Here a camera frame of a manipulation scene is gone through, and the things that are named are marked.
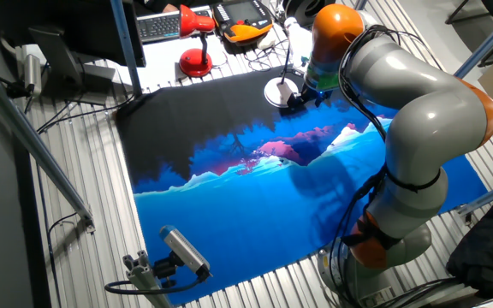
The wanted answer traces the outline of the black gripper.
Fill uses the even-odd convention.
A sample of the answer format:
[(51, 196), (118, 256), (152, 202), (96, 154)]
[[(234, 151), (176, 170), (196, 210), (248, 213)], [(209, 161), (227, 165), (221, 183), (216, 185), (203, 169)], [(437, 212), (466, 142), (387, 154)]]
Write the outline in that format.
[(294, 107), (297, 103), (306, 104), (310, 101), (314, 101), (316, 105), (320, 105), (324, 100), (330, 98), (331, 94), (332, 91), (321, 92), (304, 84), (301, 92), (295, 93), (294, 96), (288, 98), (287, 105), (288, 107)]

